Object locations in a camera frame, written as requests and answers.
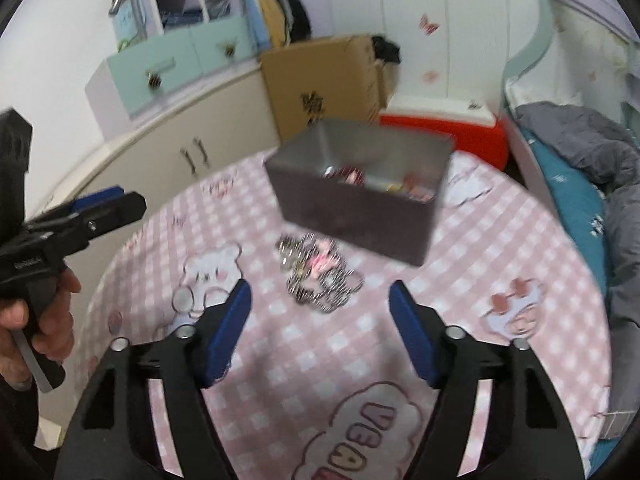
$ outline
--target drawer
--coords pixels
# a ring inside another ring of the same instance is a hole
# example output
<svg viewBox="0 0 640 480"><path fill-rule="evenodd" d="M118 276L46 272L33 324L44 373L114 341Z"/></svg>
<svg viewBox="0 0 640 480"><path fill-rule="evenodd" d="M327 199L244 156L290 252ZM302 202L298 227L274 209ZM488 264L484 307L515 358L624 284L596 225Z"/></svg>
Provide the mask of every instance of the drawer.
<svg viewBox="0 0 640 480"><path fill-rule="evenodd" d="M204 74L225 68L235 61L255 55L254 40L242 16L219 18L189 29ZM236 45L233 57L225 55L225 45Z"/></svg>
<svg viewBox="0 0 640 480"><path fill-rule="evenodd" d="M188 28L149 38L111 56L107 63L129 115L202 76ZM158 88L149 86L148 71L160 76Z"/></svg>

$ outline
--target black sleeve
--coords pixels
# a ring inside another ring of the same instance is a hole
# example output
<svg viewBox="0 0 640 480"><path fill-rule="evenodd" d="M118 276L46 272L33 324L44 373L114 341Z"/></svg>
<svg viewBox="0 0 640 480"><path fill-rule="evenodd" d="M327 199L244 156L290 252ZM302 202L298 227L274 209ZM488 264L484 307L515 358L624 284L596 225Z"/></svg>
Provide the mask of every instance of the black sleeve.
<svg viewBox="0 0 640 480"><path fill-rule="evenodd" d="M58 450L47 452L34 447L37 431L36 385L18 392L0 377L0 478L53 478Z"/></svg>

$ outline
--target tablecloth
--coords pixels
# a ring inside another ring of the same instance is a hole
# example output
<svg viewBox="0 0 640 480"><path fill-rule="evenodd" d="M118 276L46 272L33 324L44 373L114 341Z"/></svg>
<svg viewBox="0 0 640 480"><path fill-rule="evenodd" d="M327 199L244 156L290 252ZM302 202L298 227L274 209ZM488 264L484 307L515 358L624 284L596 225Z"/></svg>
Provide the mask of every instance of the tablecloth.
<svg viewBox="0 0 640 480"><path fill-rule="evenodd" d="M416 377L388 312L388 288L402 279L418 303L479 340L527 338L588 457L608 400L602 297L560 224L524 188L456 152L427 262L410 267L339 242L364 288L320 314L286 291L274 244L305 231L283 221L266 156L191 186L116 255L79 335L78 394L114 337L161 338L222 302L242 276L252 312L228 373L204 391L239 479L400 479L437 396ZM163 463L179 474L161 384L150 390ZM483 381L460 473L478 464L489 401ZM355 468L345 462L354 454Z"/></svg>

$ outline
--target black handle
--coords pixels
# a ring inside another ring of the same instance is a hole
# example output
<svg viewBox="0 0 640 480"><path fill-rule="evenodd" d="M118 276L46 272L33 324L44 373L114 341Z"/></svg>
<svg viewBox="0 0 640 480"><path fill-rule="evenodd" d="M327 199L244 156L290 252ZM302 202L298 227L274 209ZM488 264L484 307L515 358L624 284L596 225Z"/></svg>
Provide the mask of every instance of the black handle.
<svg viewBox="0 0 640 480"><path fill-rule="evenodd" d="M198 137L193 137L193 143L200 150L200 153L202 153L202 163L204 164L205 168L209 169L211 167L211 164L209 162L209 155L207 155L207 152L204 149L204 144Z"/></svg>
<svg viewBox="0 0 640 480"><path fill-rule="evenodd" d="M187 163L191 167L191 174L193 176L198 176L198 172L196 171L196 165L193 163L193 159L191 158L191 155L189 155L189 152L187 150L185 150L184 148L182 148L180 150L180 154L185 158L185 160L187 161Z"/></svg>
<svg viewBox="0 0 640 480"><path fill-rule="evenodd" d="M50 305L57 289L58 279L55 276L27 284L25 294L21 296L26 299L29 307L29 322L23 330L12 331L12 337L24 362L29 367L38 389L44 394L56 389L65 381L65 369L62 364L50 361L36 352L31 339L40 331L40 315Z"/></svg>

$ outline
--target gray blanket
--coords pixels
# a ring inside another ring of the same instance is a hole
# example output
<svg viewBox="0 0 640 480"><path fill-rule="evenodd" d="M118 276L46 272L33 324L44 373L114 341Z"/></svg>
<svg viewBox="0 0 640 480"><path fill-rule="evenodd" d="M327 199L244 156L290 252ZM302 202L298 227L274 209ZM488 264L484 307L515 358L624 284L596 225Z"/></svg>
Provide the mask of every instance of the gray blanket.
<svg viewBox="0 0 640 480"><path fill-rule="evenodd" d="M604 188L604 232L612 264L610 412L640 407L640 154L629 133L589 108L534 103L517 108L531 130Z"/></svg>

